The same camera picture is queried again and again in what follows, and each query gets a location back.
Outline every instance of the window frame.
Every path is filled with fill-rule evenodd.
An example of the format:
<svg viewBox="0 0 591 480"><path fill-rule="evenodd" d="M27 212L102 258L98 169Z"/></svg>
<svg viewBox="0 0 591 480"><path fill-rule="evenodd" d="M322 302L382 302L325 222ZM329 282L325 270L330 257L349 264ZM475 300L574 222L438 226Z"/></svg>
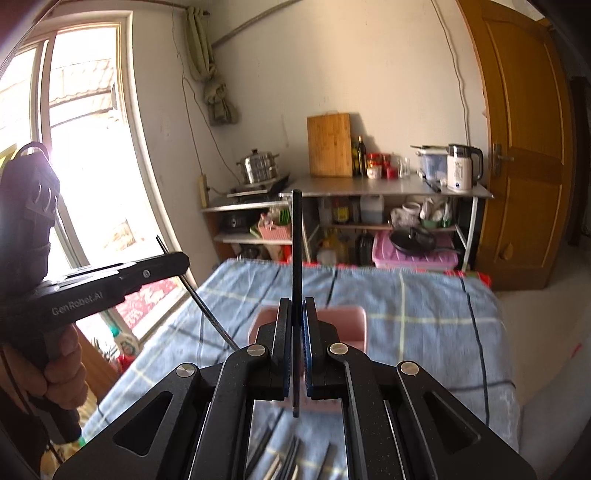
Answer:
<svg viewBox="0 0 591 480"><path fill-rule="evenodd" d="M133 60L131 55L131 23L132 12L129 11L85 12L76 15L50 18L40 22L33 29L29 40L18 49L17 53L20 54L32 48L37 49L31 73L31 138L43 142L51 153L49 83L51 61L57 35L68 31L84 30L86 28L115 27L115 90L118 100L118 108L121 112L122 121L129 128L139 172L158 228L164 241L168 245L173 247L173 249L180 249L158 190L155 175L148 157L141 119L139 117L139 107L137 105L137 97L135 96ZM57 214L55 232L70 265L72 267L89 265L88 258L76 235L76 230L70 219L67 207L61 197L58 202ZM189 271L187 274L191 283L194 284L193 277ZM162 320L170 315L175 310L176 306L184 302L186 298L188 298L188 294L183 293L176 305L163 316ZM120 331L133 335L132 330L115 308L102 312L101 316L107 324L115 324Z"/></svg>

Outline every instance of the black pan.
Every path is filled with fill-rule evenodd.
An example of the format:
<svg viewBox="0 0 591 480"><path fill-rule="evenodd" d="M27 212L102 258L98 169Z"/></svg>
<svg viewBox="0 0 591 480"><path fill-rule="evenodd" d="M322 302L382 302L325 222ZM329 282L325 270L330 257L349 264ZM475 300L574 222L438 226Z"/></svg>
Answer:
<svg viewBox="0 0 591 480"><path fill-rule="evenodd" d="M435 235L419 226L395 229L390 234L390 241L396 250L409 257L426 257L432 252L461 253L454 248L437 247Z"/></svg>

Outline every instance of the plaid blanket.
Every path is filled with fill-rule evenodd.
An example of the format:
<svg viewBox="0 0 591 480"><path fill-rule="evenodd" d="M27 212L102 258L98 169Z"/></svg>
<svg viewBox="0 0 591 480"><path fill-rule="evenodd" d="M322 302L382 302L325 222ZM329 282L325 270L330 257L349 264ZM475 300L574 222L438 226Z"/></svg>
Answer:
<svg viewBox="0 0 591 480"><path fill-rule="evenodd" d="M291 267L228 260L198 293L236 342L245 346L259 309L291 297ZM411 270L304 267L303 295L314 297L318 308L362 306L368 316L371 359L391 365L416 361L517 449L519 408L509 347L496 298L482 282ZM86 424L84 438L97 435L178 364L206 367L229 353L198 307L187 301L115 384ZM254 442L278 411L270 403L257 402ZM294 433L303 441L298 453L300 479L316 478L329 442L336 445L336 455L325 478L346 475L341 415L304 411L299 419L288 412L282 415L251 478L264 476L275 454L286 452Z"/></svg>

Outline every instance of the wooden cutting board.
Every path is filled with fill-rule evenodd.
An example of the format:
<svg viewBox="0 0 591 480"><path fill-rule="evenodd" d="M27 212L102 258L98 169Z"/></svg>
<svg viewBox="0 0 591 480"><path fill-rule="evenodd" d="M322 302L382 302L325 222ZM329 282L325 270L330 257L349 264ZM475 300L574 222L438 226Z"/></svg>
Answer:
<svg viewBox="0 0 591 480"><path fill-rule="evenodd" d="M349 114L309 116L308 154L313 177L352 177Z"/></svg>

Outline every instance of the pink basket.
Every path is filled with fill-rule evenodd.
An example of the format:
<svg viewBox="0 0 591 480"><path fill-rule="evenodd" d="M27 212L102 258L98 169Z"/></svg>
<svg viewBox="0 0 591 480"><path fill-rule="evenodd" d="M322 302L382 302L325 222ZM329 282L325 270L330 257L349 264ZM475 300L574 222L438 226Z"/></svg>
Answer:
<svg viewBox="0 0 591 480"><path fill-rule="evenodd" d="M453 248L453 241L448 233L435 233L438 247ZM432 252L425 257L409 257L396 250L389 237L389 232L378 233L374 238L372 259L378 268L416 268L431 271L453 270L457 265L457 254L452 251Z"/></svg>
<svg viewBox="0 0 591 480"><path fill-rule="evenodd" d="M278 307L263 307L252 322L251 329L248 331L248 343L255 343L261 325L272 323L277 320ZM367 329L368 321L365 310L357 306L342 306L331 309L316 310L318 320L321 322L331 323L336 327L339 334L339 340L352 347L355 347L362 352L367 349ZM303 410L335 412L340 411L340 402L338 400L311 400L306 396L306 383L304 377L300 380L300 408ZM274 402L277 406L282 408L289 408L291 405L291 391L290 399Z"/></svg>
<svg viewBox="0 0 591 480"><path fill-rule="evenodd" d="M261 238L263 240L290 240L291 224L260 227L259 232L261 233Z"/></svg>

